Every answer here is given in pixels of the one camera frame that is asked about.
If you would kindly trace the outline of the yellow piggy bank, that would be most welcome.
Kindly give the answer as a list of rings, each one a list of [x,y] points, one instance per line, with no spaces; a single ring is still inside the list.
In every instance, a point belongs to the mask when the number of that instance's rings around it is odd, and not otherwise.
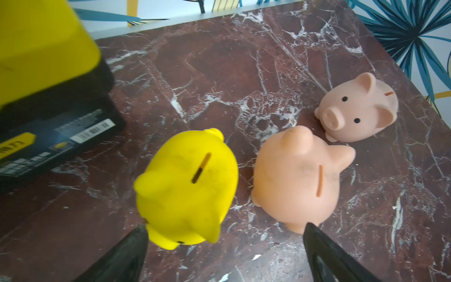
[[[217,243],[237,186],[237,160],[220,130],[174,135],[134,183],[149,240],[166,250]]]

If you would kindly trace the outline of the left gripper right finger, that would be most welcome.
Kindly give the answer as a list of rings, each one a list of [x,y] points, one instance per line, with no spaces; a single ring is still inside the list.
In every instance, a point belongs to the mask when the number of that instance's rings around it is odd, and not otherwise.
[[[306,225],[303,242],[315,282],[380,281],[315,224]]]

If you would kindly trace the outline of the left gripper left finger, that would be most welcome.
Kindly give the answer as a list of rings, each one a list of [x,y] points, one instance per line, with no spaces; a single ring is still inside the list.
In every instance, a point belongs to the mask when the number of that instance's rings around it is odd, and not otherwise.
[[[76,282],[138,282],[148,251],[148,232],[141,224],[111,248]]]

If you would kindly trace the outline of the orange piggy bank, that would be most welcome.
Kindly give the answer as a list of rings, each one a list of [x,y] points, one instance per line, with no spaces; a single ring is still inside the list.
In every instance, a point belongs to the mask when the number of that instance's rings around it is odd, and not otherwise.
[[[279,132],[257,155],[251,199],[288,229],[303,234],[308,223],[319,225],[332,215],[340,174],[355,157],[354,148],[329,145],[305,126]]]

